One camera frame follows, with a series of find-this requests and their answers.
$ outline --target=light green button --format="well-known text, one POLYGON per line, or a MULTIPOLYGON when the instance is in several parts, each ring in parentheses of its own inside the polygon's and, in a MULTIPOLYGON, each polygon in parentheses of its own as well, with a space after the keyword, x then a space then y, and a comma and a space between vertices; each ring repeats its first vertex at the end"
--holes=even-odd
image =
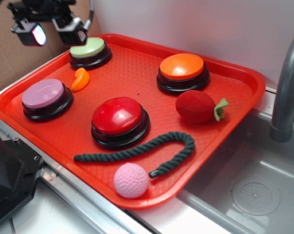
POLYGON ((104 40, 101 38, 88 38, 85 45, 72 46, 70 53, 75 58, 86 58, 98 54, 104 48, 104 40))

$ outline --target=dark green rope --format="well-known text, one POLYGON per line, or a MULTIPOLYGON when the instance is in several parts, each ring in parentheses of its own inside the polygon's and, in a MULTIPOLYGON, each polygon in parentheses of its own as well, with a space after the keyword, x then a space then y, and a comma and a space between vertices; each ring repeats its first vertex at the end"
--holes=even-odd
POLYGON ((177 166, 179 166, 189 155, 191 155, 195 148, 195 140, 186 133, 181 132, 169 132, 163 135, 159 135, 157 138, 150 140, 149 142, 136 146, 133 149, 126 151, 111 153, 111 154, 83 154, 75 155, 74 161, 82 162, 115 162, 125 159, 129 159, 147 151, 150 151, 157 146, 160 146, 170 141, 181 141, 185 143, 185 147, 173 159, 162 163, 157 169, 149 173, 150 178, 155 178, 160 175, 164 175, 177 166))

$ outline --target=sink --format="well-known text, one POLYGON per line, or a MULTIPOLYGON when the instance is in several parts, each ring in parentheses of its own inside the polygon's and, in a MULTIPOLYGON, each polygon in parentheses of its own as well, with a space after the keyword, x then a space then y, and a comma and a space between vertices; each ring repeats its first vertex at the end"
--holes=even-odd
POLYGON ((275 142, 270 121, 253 109, 178 198, 232 233, 294 234, 294 131, 275 142))

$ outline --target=black object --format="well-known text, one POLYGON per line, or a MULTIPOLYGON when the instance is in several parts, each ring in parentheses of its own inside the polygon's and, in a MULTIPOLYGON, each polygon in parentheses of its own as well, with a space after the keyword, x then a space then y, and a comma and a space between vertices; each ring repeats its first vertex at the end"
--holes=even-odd
POLYGON ((74 161, 82 162, 115 162, 141 155, 148 152, 164 143, 171 141, 182 141, 185 143, 185 148, 176 154, 171 160, 166 161, 159 165, 154 171, 149 173, 151 179, 169 173, 171 170, 179 166, 186 158, 188 158, 195 149, 195 140, 186 133, 181 132, 169 132, 159 135, 157 138, 150 140, 149 142, 136 146, 133 149, 126 151, 111 153, 111 154, 83 154, 75 155, 74 161))
POLYGON ((40 24, 32 23, 29 24, 28 30, 13 29, 12 31, 17 34, 21 43, 26 46, 43 46, 46 43, 46 35, 43 32, 40 24), (40 33, 36 36, 34 33, 37 29, 40 30, 40 33))
POLYGON ((161 70, 158 70, 157 75, 157 86, 158 88, 168 94, 176 94, 179 95, 182 92, 188 90, 201 90, 203 89, 210 78, 210 72, 204 64, 203 71, 194 78, 185 79, 185 80, 173 80, 166 78, 161 70))
POLYGON ((34 197, 43 160, 16 138, 0 138, 0 224, 34 197))
POLYGON ((85 57, 85 58, 76 58, 70 54, 70 64, 76 68, 85 68, 93 69, 96 67, 100 67, 107 63, 112 57, 111 49, 104 43, 104 48, 100 52, 95 55, 85 57))
POLYGON ((75 17, 69 5, 76 0, 22 0, 8 4, 14 15, 15 25, 12 32, 16 33, 24 45, 39 45, 31 38, 33 25, 38 22, 53 22, 62 42, 68 46, 85 45, 87 30, 94 17, 94 6, 90 0, 91 10, 85 24, 75 17))
POLYGON ((30 120, 48 121, 62 115, 73 103, 72 91, 65 87, 62 95, 53 103, 42 108, 28 108, 23 103, 23 112, 30 120))
POLYGON ((139 123, 131 130, 118 134, 107 135, 99 132, 92 123, 92 136, 96 143, 104 149, 119 150, 129 148, 140 142, 150 130, 150 118, 148 113, 141 107, 139 123))

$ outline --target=button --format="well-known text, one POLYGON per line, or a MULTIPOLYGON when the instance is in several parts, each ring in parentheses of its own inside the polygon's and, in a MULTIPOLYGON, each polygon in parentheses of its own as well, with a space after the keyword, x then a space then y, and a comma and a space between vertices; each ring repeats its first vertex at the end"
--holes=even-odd
POLYGON ((45 79, 29 87, 22 96, 22 102, 27 108, 42 108, 58 100, 63 91, 61 81, 45 79))
POLYGON ((166 78, 186 80, 198 76, 204 69, 203 59, 194 54, 172 55, 160 64, 160 70, 166 78))
POLYGON ((93 115, 97 131, 106 135, 118 135, 134 128, 141 119, 141 106, 134 99, 119 97, 105 102, 93 115))
POLYGON ((88 38, 85 45, 72 46, 70 53, 75 58, 86 58, 98 54, 104 49, 104 40, 101 38, 88 38))
POLYGON ((102 148, 131 147, 148 134, 150 119, 142 106, 129 97, 109 100, 99 106, 92 119, 92 136, 102 148))

